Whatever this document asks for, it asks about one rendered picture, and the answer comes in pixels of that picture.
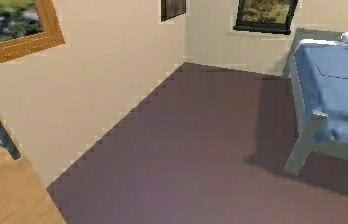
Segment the small dark framed picture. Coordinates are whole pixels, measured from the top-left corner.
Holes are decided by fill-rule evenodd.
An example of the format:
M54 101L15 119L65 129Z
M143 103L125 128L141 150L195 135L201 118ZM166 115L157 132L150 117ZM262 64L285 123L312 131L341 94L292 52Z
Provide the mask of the small dark framed picture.
M161 21L172 19L186 12L186 0L161 0Z

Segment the black framed window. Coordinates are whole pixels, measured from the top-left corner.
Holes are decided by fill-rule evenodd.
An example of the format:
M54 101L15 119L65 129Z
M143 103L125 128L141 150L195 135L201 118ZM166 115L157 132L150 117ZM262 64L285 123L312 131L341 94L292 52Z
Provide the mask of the black framed window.
M233 29L289 35L298 0L239 0Z

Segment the grey bed with blue cover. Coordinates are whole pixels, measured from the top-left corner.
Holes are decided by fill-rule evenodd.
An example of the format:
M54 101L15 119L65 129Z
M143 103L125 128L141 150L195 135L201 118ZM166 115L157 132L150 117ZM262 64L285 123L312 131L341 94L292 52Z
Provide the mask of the grey bed with blue cover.
M292 81L299 137L285 171L312 152L348 160L348 44L343 33L298 28L284 74Z

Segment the wooden framed landscape picture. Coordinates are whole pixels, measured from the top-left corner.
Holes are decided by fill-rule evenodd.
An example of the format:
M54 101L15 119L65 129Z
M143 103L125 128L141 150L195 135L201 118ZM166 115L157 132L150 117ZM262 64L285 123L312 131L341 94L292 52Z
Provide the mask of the wooden framed landscape picture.
M65 43L53 0L35 0L43 31L0 43L0 63L8 62Z

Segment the light wooden room door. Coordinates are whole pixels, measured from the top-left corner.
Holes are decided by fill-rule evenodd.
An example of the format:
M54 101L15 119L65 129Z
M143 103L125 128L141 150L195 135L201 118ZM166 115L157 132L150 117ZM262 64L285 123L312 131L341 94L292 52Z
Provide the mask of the light wooden room door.
M0 147L0 224L67 224L1 114L0 119L21 153L13 160Z

